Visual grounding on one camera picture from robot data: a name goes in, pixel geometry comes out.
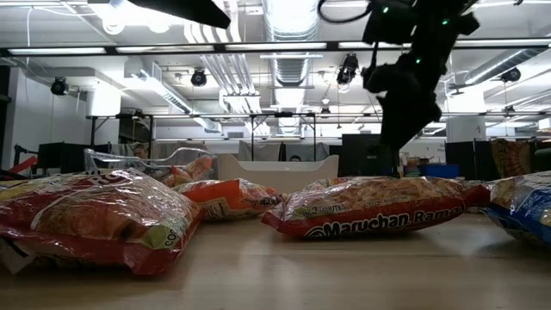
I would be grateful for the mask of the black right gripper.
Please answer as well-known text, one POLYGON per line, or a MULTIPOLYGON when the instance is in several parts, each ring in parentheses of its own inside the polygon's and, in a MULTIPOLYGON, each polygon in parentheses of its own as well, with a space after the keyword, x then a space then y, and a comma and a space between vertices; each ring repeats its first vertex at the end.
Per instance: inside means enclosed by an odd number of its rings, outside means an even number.
POLYGON ((363 88, 375 94, 383 111, 381 144, 401 149, 424 127, 440 121, 435 89, 447 72, 450 44, 414 44, 393 64, 378 65, 372 57, 363 69, 363 88))

